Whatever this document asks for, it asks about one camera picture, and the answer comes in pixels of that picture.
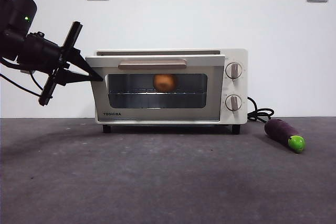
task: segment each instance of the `oven knob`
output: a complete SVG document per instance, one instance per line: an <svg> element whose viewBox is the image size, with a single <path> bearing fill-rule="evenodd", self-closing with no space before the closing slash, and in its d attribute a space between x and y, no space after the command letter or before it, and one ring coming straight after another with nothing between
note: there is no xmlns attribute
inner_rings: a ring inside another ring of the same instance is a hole
<svg viewBox="0 0 336 224"><path fill-rule="evenodd" d="M232 62L226 66L226 75L231 79L237 79L242 75L242 66L239 63Z"/></svg>
<svg viewBox="0 0 336 224"><path fill-rule="evenodd" d="M239 96L229 95L225 100L226 107L231 111L237 111L242 106L242 100Z"/></svg>

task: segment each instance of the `oven glass window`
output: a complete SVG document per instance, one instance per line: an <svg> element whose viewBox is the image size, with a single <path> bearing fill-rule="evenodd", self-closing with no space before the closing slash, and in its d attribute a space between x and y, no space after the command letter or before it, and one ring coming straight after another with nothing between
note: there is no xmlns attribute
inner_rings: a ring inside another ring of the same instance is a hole
<svg viewBox="0 0 336 224"><path fill-rule="evenodd" d="M183 74L109 74L110 105L116 109L203 108L207 76Z"/></svg>

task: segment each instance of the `oven door handle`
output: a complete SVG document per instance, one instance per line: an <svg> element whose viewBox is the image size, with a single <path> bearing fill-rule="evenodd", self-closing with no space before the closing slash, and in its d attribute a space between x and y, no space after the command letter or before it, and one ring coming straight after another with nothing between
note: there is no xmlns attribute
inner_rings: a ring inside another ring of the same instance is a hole
<svg viewBox="0 0 336 224"><path fill-rule="evenodd" d="M122 70L185 69L186 67L186 60L122 60L118 65Z"/></svg>

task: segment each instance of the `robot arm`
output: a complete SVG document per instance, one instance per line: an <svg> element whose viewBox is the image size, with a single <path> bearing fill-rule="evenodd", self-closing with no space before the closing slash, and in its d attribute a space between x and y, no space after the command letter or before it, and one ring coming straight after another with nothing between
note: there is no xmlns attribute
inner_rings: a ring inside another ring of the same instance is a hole
<svg viewBox="0 0 336 224"><path fill-rule="evenodd" d="M9 68L37 70L49 75L39 104L48 104L57 84L103 81L80 55L80 50L74 48L82 25L74 22L60 47L45 39L40 31L28 34L36 10L33 0L0 0L0 62ZM71 72L68 70L70 63L88 75Z"/></svg>

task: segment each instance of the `toshiba logo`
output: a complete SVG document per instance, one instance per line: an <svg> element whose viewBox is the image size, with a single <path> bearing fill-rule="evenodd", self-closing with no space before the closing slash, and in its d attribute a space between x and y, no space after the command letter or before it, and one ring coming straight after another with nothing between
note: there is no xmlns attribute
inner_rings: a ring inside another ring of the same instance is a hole
<svg viewBox="0 0 336 224"><path fill-rule="evenodd" d="M121 115L120 112L104 112L103 115Z"/></svg>

